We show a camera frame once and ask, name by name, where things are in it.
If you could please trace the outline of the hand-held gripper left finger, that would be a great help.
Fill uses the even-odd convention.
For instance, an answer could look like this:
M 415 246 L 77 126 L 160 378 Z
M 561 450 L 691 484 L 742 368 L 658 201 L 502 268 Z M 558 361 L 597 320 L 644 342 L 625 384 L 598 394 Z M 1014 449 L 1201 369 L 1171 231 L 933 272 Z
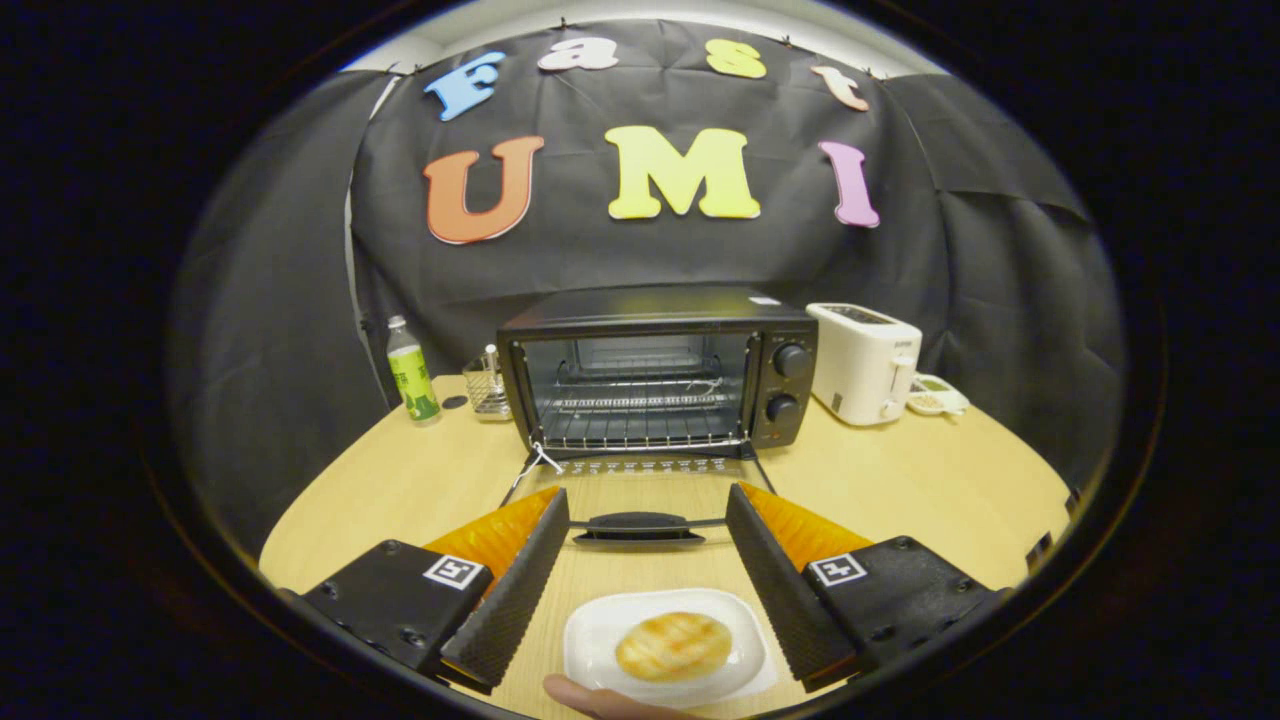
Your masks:
M 384 539 L 303 593 L 348 635 L 416 673 L 493 691 L 570 528 L 552 486 L 425 546 Z

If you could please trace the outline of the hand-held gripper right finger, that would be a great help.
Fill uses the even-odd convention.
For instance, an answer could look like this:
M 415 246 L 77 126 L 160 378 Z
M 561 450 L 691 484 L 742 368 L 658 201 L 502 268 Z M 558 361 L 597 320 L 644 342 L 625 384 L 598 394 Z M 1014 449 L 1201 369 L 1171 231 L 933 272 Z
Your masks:
M 806 691 L 933 650 L 1007 596 L 918 539 L 873 543 L 756 486 L 730 491 L 726 523 L 788 669 Z

